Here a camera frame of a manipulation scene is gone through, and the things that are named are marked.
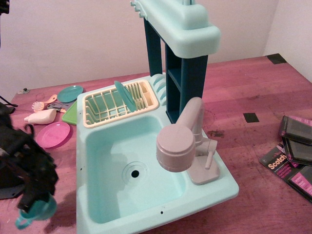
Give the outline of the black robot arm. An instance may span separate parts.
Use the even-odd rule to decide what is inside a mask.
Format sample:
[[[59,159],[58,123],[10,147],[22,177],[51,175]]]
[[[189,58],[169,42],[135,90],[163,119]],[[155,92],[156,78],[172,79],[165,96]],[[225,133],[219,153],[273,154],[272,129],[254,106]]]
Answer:
[[[36,201],[49,200],[55,194],[59,177],[54,159],[34,139],[34,126],[26,124],[25,130],[12,125],[10,108],[0,104],[0,160],[25,184],[18,208],[28,213]]]

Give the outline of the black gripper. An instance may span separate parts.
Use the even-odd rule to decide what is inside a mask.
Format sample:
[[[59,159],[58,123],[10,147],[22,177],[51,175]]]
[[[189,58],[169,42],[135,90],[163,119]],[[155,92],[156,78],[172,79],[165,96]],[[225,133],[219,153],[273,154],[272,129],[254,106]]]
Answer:
[[[29,212],[36,201],[47,202],[48,196],[55,193],[56,164],[50,154],[23,131],[14,133],[13,149],[18,176],[25,182],[18,208]]]

